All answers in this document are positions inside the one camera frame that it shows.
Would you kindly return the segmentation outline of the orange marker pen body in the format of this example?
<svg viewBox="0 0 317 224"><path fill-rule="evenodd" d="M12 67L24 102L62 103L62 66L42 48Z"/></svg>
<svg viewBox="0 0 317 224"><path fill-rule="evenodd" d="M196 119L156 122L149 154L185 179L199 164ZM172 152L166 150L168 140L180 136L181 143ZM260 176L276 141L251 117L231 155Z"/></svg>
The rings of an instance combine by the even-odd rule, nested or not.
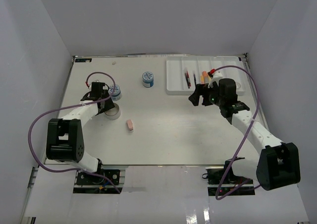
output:
<svg viewBox="0 0 317 224"><path fill-rule="evenodd" d="M205 83L204 84L207 84L209 82L208 80L208 73L206 71L203 71L202 72L202 76L204 77L204 81Z"/></svg>

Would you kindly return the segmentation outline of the red gel pen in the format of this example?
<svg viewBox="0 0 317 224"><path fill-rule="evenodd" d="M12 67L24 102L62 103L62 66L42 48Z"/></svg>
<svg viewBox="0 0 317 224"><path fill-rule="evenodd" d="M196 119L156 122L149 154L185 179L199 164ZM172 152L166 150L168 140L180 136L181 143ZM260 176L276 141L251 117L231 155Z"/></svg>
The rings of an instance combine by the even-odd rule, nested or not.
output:
<svg viewBox="0 0 317 224"><path fill-rule="evenodd" d="M185 77L185 81L187 84L187 88L190 89L191 88L191 82L190 82L190 78L189 78L189 73L187 70L184 71L184 77Z"/></svg>

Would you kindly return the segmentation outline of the large clear tape roll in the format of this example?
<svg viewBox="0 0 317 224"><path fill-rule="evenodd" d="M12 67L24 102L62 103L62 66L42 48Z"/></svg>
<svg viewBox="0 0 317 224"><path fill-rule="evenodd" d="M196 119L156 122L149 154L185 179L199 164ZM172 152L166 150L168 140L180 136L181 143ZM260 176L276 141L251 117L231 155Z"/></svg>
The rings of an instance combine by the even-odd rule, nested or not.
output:
<svg viewBox="0 0 317 224"><path fill-rule="evenodd" d="M118 104L114 103L114 108L105 112L105 116L109 120L116 120L121 116L121 110Z"/></svg>

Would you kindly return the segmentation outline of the pink correction tape dispenser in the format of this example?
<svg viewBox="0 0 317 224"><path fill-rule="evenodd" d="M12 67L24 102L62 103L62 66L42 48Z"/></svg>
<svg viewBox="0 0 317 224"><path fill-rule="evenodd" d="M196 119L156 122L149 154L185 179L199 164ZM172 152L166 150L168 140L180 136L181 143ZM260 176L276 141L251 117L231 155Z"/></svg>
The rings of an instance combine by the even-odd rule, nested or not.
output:
<svg viewBox="0 0 317 224"><path fill-rule="evenodd" d="M128 130L129 130L130 132L133 132L133 131L134 131L134 125L133 125L132 120L130 120L130 119L127 120L126 124L127 124Z"/></svg>

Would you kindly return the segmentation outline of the small clear tape roll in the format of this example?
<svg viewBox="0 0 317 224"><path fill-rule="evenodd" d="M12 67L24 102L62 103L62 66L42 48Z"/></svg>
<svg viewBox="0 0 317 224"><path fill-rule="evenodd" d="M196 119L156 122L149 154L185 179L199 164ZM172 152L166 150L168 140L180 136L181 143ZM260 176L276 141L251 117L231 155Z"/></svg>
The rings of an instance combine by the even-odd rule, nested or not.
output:
<svg viewBox="0 0 317 224"><path fill-rule="evenodd" d="M240 90L241 89L241 84L236 82L236 88L237 88L237 90Z"/></svg>

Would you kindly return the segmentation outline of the blue jar with label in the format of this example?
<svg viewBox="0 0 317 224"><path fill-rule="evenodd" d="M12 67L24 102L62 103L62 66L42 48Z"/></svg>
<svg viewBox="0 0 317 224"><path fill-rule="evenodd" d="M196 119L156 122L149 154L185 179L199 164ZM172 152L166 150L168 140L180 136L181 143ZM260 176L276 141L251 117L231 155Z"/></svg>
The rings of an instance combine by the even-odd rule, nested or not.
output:
<svg viewBox="0 0 317 224"><path fill-rule="evenodd" d="M151 88L154 85L154 74L150 71L146 71L142 74L142 83L146 88Z"/></svg>

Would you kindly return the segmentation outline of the orange capped pink highlighter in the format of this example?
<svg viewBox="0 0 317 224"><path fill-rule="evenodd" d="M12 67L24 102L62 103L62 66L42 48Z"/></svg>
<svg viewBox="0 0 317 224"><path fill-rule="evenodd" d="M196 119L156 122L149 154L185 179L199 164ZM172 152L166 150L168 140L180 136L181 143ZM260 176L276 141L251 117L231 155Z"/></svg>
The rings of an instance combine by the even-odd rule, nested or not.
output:
<svg viewBox="0 0 317 224"><path fill-rule="evenodd" d="M205 83L204 77L203 77L202 75L200 76L200 82L201 82L201 84L204 84L204 83Z"/></svg>

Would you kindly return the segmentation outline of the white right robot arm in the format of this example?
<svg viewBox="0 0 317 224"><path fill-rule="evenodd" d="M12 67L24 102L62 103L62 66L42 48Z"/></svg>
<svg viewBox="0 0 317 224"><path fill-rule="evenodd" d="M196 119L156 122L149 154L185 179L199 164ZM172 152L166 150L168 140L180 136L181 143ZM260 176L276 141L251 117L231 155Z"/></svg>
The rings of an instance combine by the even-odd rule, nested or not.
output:
<svg viewBox="0 0 317 224"><path fill-rule="evenodd" d="M212 85L197 84L189 101L198 106L215 105L221 115L248 140L259 154L257 161L237 154L224 165L221 182L234 184L241 177L253 179L266 191L299 183L301 180L299 151L294 143L285 143L255 121L250 108L238 100L233 79L220 79Z"/></svg>

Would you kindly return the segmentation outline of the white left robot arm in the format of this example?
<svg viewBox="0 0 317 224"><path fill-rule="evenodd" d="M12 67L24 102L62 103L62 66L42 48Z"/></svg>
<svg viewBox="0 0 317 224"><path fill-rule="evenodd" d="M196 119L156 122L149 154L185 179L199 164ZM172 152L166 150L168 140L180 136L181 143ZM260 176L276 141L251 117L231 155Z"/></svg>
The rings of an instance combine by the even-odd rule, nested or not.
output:
<svg viewBox="0 0 317 224"><path fill-rule="evenodd" d="M48 123L46 156L50 160L65 162L88 171L88 179L99 184L105 172L101 162L85 151L83 127L93 117L115 108L103 82L92 82L90 90L80 101L80 105L61 118Z"/></svg>

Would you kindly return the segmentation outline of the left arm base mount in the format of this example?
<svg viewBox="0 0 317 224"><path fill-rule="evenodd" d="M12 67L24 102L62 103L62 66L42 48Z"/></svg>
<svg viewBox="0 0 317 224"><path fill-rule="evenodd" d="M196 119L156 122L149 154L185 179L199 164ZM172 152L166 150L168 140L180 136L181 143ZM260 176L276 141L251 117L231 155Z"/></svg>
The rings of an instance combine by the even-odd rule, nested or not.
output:
<svg viewBox="0 0 317 224"><path fill-rule="evenodd" d="M76 174L74 194L119 194L125 181L125 170L105 168L102 177L93 176L84 172Z"/></svg>

